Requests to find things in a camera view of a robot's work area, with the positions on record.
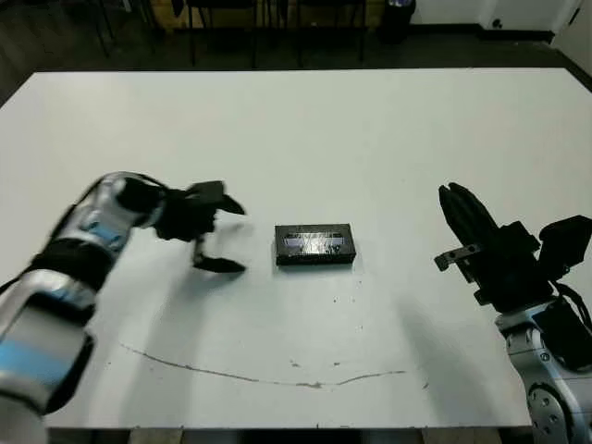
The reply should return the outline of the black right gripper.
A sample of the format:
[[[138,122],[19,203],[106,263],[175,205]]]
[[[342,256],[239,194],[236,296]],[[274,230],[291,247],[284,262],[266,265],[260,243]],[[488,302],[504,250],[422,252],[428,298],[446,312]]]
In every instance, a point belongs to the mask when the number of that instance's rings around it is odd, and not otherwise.
[[[441,185],[438,198],[462,244],[435,257],[439,270],[457,265],[466,281],[478,286],[479,304],[490,304],[500,314],[551,301],[553,290],[534,256],[540,243],[521,222],[498,227],[483,203],[458,184]]]

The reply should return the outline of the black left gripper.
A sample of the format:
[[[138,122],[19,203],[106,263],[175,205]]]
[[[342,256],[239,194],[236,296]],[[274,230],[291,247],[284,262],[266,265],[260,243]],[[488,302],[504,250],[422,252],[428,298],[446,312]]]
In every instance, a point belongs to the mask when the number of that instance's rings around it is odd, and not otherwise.
[[[245,266],[234,260],[209,256],[204,249],[206,237],[214,234],[216,211],[244,216],[244,208],[217,186],[190,186],[186,190],[169,189],[164,209],[154,223],[158,238],[194,241],[191,263],[195,269],[215,274],[240,274]]]

